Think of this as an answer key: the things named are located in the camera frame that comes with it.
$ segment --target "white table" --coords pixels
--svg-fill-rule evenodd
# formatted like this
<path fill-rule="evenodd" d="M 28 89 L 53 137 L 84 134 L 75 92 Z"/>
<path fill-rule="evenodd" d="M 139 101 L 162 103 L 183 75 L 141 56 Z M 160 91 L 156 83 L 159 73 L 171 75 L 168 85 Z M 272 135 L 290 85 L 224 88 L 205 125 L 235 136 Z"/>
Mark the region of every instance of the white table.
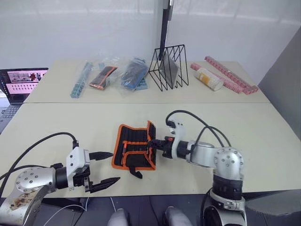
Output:
<path fill-rule="evenodd" d="M 157 87 L 154 80 L 148 74 L 146 81 L 148 89 L 133 92 L 130 95 L 122 95 L 113 86 L 105 90 L 97 90 L 86 85 L 79 99 L 70 97 L 70 93 L 85 65 L 84 61 L 56 61 L 35 90 L 26 99 L 26 103 L 269 103 L 265 95 L 258 90 L 256 93 L 246 95 L 237 94 L 232 90 L 222 87 L 219 91 L 212 91 L 193 76 L 193 70 L 187 63 L 189 74 L 189 86 L 163 91 Z M 254 82 L 237 62 L 221 62 L 242 79 L 254 85 Z M 218 70 L 207 62 L 199 64 L 221 76 Z M 93 80 L 99 70 L 94 70 L 89 76 L 89 82 Z"/>
<path fill-rule="evenodd" d="M 151 120 L 157 138 L 169 135 L 165 117 L 176 109 L 197 114 L 208 124 L 223 131 L 232 146 L 244 157 L 244 192 L 301 188 L 301 144 L 291 128 L 269 103 L 202 103 L 202 104 L 24 104 L 0 136 L 0 174 L 37 140 L 61 131 L 72 133 L 79 145 L 90 152 L 113 152 L 118 126 L 144 127 Z M 196 139 L 202 125 L 185 114 L 177 114 L 186 128 L 185 140 Z M 218 146 L 209 132 L 202 137 Z M 71 151 L 71 139 L 58 136 L 30 151 L 19 163 L 49 166 L 62 162 Z M 155 194 L 204 194 L 212 185 L 211 169 L 171 160 L 157 152 L 156 171 L 142 171 L 137 179 L 127 170 L 113 169 L 111 158 L 92 161 L 91 180 L 98 183 L 109 177 L 121 179 L 109 189 L 85 193 L 83 187 L 67 189 L 48 197 L 127 196 Z M 13 189 L 15 172 L 9 179 L 4 197 Z"/>

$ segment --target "white bottle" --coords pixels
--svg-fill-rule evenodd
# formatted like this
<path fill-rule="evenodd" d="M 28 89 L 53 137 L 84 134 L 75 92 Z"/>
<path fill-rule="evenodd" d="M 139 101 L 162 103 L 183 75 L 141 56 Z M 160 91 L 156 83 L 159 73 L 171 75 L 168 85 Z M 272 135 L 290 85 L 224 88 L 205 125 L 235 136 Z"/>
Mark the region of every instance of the white bottle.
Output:
<path fill-rule="evenodd" d="M 224 82 L 216 77 L 214 74 L 212 74 L 210 71 L 207 69 L 201 67 L 198 69 L 195 73 L 194 76 L 199 79 L 202 83 L 210 87 L 213 91 L 219 90 Z"/>

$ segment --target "white cable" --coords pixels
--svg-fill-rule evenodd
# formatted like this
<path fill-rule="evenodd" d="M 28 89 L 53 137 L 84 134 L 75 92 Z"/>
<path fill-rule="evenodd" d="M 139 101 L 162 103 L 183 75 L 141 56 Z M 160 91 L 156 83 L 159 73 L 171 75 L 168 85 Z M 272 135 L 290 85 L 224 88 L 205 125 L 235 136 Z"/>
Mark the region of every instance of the white cable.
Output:
<path fill-rule="evenodd" d="M 89 197 L 87 198 L 87 201 L 86 201 L 86 208 L 83 208 L 82 206 L 75 205 L 75 204 L 74 204 L 74 205 L 65 206 L 65 207 L 63 207 L 63 208 L 60 208 L 57 212 L 55 212 L 54 215 L 51 216 L 51 218 L 48 219 L 48 221 L 46 221 L 46 223 L 45 223 L 43 226 L 45 226 L 46 224 L 48 224 L 48 222 L 49 222 L 49 221 L 50 221 L 50 220 L 51 220 L 58 212 L 60 212 L 61 210 L 65 209 L 65 208 L 68 208 L 68 207 L 70 207 L 70 206 L 81 207 L 84 211 L 87 211 L 88 200 L 89 200 Z"/>
<path fill-rule="evenodd" d="M 116 212 L 115 204 L 114 204 L 114 202 L 113 202 L 112 197 L 110 197 L 110 199 L 111 199 L 111 201 L 112 201 L 112 205 L 113 205 L 114 211 Z"/>

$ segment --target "rust stain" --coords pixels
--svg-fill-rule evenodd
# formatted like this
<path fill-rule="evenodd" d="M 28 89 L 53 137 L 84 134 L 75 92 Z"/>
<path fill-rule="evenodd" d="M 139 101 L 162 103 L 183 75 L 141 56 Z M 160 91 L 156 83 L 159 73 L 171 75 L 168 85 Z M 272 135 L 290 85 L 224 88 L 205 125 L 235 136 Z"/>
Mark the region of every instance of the rust stain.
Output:
<path fill-rule="evenodd" d="M 32 191 L 30 193 L 24 193 L 18 198 L 13 200 L 13 203 L 10 205 L 11 210 L 16 210 L 22 206 L 29 204 L 35 197 L 37 191 Z"/>

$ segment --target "tool pouch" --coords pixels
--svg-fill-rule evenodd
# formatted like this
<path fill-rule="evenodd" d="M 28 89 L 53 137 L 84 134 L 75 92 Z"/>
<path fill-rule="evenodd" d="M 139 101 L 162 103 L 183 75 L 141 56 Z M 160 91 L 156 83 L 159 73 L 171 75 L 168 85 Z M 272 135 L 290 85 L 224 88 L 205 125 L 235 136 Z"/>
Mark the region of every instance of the tool pouch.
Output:
<path fill-rule="evenodd" d="M 147 128 L 132 128 L 120 125 L 115 144 L 112 167 L 129 170 L 135 177 L 142 179 L 137 170 L 156 170 L 156 149 L 147 146 L 156 138 L 156 127 L 148 121 Z"/>

